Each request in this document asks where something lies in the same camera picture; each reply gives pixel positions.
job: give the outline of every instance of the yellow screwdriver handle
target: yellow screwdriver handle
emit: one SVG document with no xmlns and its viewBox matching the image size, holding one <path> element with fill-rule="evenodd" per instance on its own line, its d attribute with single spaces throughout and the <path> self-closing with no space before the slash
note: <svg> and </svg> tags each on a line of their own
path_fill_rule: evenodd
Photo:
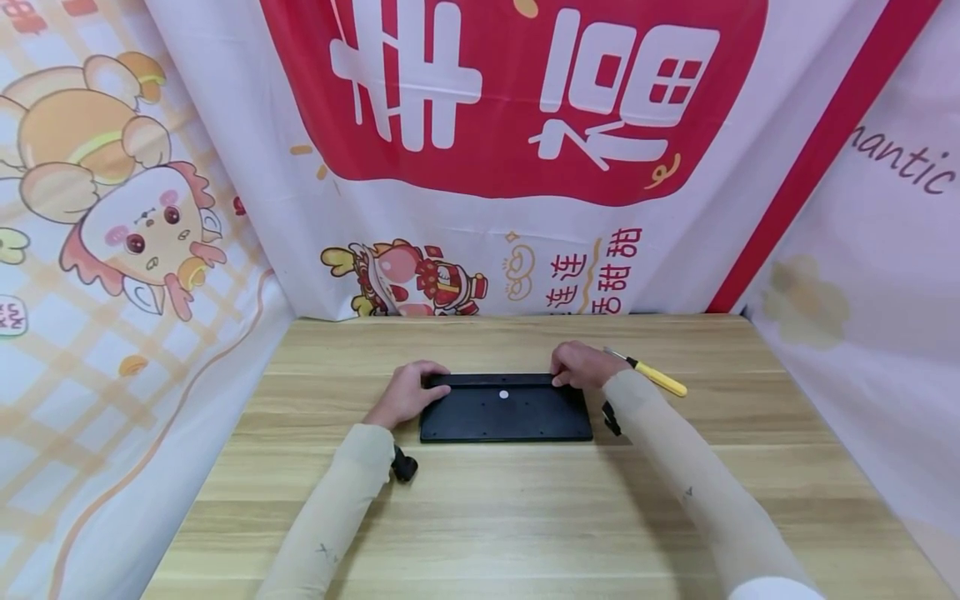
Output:
<svg viewBox="0 0 960 600">
<path fill-rule="evenodd" d="M 644 365 L 640 361 L 636 361 L 636 367 L 634 367 L 634 370 L 641 373 L 643 376 L 650 379 L 651 381 L 653 381 L 654 383 L 662 387 L 667 392 L 673 394 L 674 396 L 678 396 L 678 397 L 686 396 L 686 386 L 683 383 L 677 381 L 676 379 L 673 379 L 672 377 L 668 377 L 667 375 L 664 375 L 663 373 L 657 371 L 656 369 L 653 369 L 652 367 L 648 367 L 647 365 Z"/>
</svg>

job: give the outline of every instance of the person's right hand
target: person's right hand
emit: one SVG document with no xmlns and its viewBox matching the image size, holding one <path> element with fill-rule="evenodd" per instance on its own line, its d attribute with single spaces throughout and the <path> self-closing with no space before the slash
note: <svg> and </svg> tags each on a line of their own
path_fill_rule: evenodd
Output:
<svg viewBox="0 0 960 600">
<path fill-rule="evenodd" d="M 583 342 L 563 342 L 550 357 L 553 385 L 571 385 L 579 390 L 600 389 L 621 371 L 628 371 L 630 363 L 587 346 Z"/>
</svg>

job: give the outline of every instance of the red stripe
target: red stripe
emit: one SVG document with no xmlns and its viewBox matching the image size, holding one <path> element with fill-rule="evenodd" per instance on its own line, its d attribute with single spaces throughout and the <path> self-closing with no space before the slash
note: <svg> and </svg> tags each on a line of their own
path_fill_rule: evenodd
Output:
<svg viewBox="0 0 960 600">
<path fill-rule="evenodd" d="M 940 0 L 890 0 L 707 312 L 733 310 Z"/>
</svg>

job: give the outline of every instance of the person's left hand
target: person's left hand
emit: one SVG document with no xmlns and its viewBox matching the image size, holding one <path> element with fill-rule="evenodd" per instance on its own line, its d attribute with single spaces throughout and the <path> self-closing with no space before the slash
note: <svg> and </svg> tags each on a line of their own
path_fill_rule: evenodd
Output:
<svg viewBox="0 0 960 600">
<path fill-rule="evenodd" d="M 450 370 L 430 360 L 418 360 L 397 367 L 383 396 L 363 419 L 367 425 L 380 425 L 393 430 L 397 425 L 419 415 L 424 408 L 450 393 L 450 386 L 424 390 L 424 375 L 449 375 Z"/>
</svg>

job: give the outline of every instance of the hand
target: hand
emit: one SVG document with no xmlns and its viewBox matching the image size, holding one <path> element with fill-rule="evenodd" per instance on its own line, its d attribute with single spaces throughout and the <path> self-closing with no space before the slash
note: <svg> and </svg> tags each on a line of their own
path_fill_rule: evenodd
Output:
<svg viewBox="0 0 960 600">
<path fill-rule="evenodd" d="M 392 430 L 408 421 L 423 409 L 450 393 L 450 386 L 441 385 L 424 390 L 420 379 L 424 375 L 449 375 L 450 370 L 429 360 L 419 360 L 397 367 L 387 389 L 376 405 L 363 419 L 367 425 L 380 425 Z"/>
<path fill-rule="evenodd" d="M 550 357 L 553 385 L 558 388 L 600 389 L 611 377 L 630 368 L 627 361 L 583 342 L 563 342 Z"/>
</svg>

